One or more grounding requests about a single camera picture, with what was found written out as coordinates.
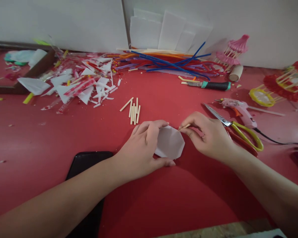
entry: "hand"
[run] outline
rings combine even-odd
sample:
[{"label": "hand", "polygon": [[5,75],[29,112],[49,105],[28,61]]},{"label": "hand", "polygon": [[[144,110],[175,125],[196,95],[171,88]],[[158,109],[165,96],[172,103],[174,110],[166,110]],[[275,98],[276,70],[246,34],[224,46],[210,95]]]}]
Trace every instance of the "hand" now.
[{"label": "hand", "polygon": [[[193,129],[183,128],[189,123],[204,135],[200,137]],[[189,115],[181,123],[179,131],[190,137],[199,152],[221,162],[225,162],[229,156],[234,156],[240,148],[229,137],[220,120],[207,118],[199,112]]]},{"label": "hand", "polygon": [[137,125],[126,144],[114,156],[118,166],[116,171],[127,180],[134,180],[163,166],[174,166],[172,159],[152,157],[157,148],[159,129],[167,125],[169,123],[164,120],[146,121]]}]

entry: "yellow scissors handle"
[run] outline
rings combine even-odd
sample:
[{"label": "yellow scissors handle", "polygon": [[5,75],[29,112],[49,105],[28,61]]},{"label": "yellow scissors handle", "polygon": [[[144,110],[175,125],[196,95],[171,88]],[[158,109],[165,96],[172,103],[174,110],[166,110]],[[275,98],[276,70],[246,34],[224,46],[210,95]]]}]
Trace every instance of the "yellow scissors handle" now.
[{"label": "yellow scissors handle", "polygon": [[[247,127],[245,127],[245,126],[243,126],[243,125],[241,125],[241,124],[239,124],[235,121],[232,122],[231,127],[233,127],[234,130],[239,134],[239,136],[244,141],[246,141],[250,146],[252,146],[255,150],[263,151],[264,146],[262,144],[262,141],[261,141],[261,139],[258,138],[258,136],[255,134],[255,132],[253,132],[251,129],[249,129],[249,128],[247,128]],[[253,145],[253,143],[244,135],[243,132],[241,132],[241,130],[239,128],[245,130],[246,132],[248,132],[251,135],[252,138],[254,138],[254,140],[256,141],[257,147],[255,145]]]}]

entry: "pink glue gun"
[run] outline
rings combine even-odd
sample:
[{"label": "pink glue gun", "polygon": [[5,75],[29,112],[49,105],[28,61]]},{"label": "pink glue gun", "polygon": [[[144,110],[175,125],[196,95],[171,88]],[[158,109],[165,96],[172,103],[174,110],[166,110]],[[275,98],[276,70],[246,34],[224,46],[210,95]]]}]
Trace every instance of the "pink glue gun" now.
[{"label": "pink glue gun", "polygon": [[257,123],[251,116],[251,114],[247,111],[248,105],[246,102],[223,98],[220,100],[215,100],[223,105],[223,108],[229,107],[235,111],[236,116],[240,116],[244,125],[249,129],[257,128]]}]

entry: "smartphone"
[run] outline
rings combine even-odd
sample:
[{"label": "smartphone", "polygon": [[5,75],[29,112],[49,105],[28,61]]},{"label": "smartphone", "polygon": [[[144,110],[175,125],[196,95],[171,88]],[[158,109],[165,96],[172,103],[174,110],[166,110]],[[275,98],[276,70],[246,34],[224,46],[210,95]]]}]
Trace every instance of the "smartphone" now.
[{"label": "smartphone", "polygon": [[[112,152],[109,151],[94,151],[94,152],[80,152],[78,153],[72,162],[69,173],[67,174],[66,180],[75,177],[83,171],[89,169],[95,164],[108,159],[113,156]],[[76,237],[87,237],[94,238],[98,237],[98,230],[100,220],[102,217],[104,200],[102,199],[96,207],[71,231],[67,236],[68,238]]]}]

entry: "left hand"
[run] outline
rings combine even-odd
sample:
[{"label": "left hand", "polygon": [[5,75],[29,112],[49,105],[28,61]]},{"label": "left hand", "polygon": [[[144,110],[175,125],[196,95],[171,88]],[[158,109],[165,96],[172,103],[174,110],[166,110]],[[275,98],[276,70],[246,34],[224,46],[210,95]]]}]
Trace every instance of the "left hand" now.
[{"label": "left hand", "polygon": [[131,181],[146,176],[161,167],[174,166],[169,158],[154,159],[159,129],[169,125],[164,120],[146,121],[137,125],[128,141],[114,156],[116,171]]}]

